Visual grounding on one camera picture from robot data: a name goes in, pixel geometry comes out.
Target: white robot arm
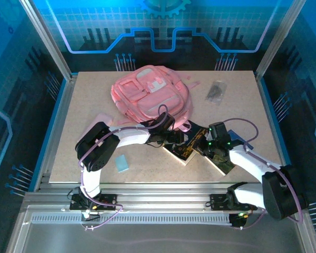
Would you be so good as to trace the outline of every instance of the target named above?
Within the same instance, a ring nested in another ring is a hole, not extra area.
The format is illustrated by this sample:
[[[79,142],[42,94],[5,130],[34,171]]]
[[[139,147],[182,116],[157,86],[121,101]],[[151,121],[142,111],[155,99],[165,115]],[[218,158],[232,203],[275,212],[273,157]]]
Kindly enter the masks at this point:
[[[170,115],[167,118],[166,122],[157,129],[141,129],[148,126],[147,122],[144,122],[138,124],[135,129],[115,132],[106,138],[103,144],[96,147],[81,164],[84,169],[82,181],[85,191],[83,192],[88,195],[86,197],[94,198],[100,193],[101,169],[116,148],[130,144],[162,142],[168,139],[169,143],[183,143],[184,134],[180,131],[167,131],[173,122]],[[103,122],[96,124],[76,145],[78,159],[81,159],[103,135],[113,130]],[[297,201],[288,189],[289,185],[279,177],[278,173],[285,174],[287,182],[295,190],[301,208],[304,209],[308,206],[297,171],[293,166],[282,167],[249,150],[243,142],[231,141],[223,122],[211,124],[208,134],[196,142],[193,149],[210,159],[214,154],[218,154],[245,169],[260,181],[261,184],[242,182],[229,187],[227,198],[231,206],[248,203],[266,209],[270,216],[278,220],[296,213],[298,211]]]

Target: blue block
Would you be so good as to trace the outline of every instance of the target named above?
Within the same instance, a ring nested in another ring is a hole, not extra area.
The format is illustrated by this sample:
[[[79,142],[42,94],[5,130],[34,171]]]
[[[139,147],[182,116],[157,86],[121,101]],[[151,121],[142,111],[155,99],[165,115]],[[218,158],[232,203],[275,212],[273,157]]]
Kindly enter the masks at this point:
[[[119,157],[116,157],[115,163],[116,163],[116,167],[117,167],[118,172],[122,172],[124,170],[129,169],[127,162],[126,162],[125,155],[121,155]]]

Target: table surface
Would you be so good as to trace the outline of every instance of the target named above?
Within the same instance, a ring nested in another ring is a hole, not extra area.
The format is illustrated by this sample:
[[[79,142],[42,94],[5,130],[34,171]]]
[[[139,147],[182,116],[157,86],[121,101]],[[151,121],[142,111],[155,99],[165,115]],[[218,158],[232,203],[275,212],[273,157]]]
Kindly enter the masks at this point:
[[[190,90],[194,110],[190,120],[208,126],[229,118],[244,118],[259,128],[259,137],[252,141],[254,151],[280,163],[269,122],[252,71],[184,71],[191,76],[184,83],[200,81]],[[124,119],[111,99],[110,89],[127,72],[79,72],[58,145],[50,182],[80,182],[80,169],[74,150],[82,133],[101,113],[112,115],[114,122]],[[205,100],[214,81],[222,81],[227,88],[220,105]],[[248,123],[230,121],[232,129],[243,139],[255,135]],[[118,173],[114,159],[124,154],[129,169]],[[109,163],[102,169],[101,182],[255,182],[256,178],[236,166],[222,176],[206,159],[197,154],[184,166],[162,148],[135,144],[116,149]]]

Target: glass panel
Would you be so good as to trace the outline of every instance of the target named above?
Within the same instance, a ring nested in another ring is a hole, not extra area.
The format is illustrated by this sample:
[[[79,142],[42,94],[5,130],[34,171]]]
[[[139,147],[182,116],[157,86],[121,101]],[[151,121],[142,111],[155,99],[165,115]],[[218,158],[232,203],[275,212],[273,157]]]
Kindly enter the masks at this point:
[[[19,1],[0,1],[0,252],[29,186],[62,79]],[[12,170],[20,164],[31,172]]]
[[[301,172],[310,202],[315,203],[316,0],[305,3],[264,80],[273,102],[285,94],[284,103],[280,102],[284,106],[280,108],[275,104],[275,112],[291,162]]]
[[[34,2],[78,72],[256,70],[292,0]]]

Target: metal bracket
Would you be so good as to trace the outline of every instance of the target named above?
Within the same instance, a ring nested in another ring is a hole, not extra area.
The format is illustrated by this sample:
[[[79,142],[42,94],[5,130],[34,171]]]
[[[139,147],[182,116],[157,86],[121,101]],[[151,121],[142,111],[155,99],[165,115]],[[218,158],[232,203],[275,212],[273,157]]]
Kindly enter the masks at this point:
[[[98,202],[102,202],[106,204],[117,203],[116,194],[99,194],[95,197],[95,199]],[[102,205],[99,206],[91,202],[90,200],[83,198],[81,194],[73,194],[69,210],[78,211],[78,210],[86,210],[86,209],[91,209],[92,211],[105,211],[105,210],[114,211],[116,210],[116,207],[107,207],[107,206],[102,206]]]
[[[228,199],[226,194],[211,194],[210,201],[212,211],[248,211],[251,210],[249,204],[234,205],[233,208],[228,207]]]

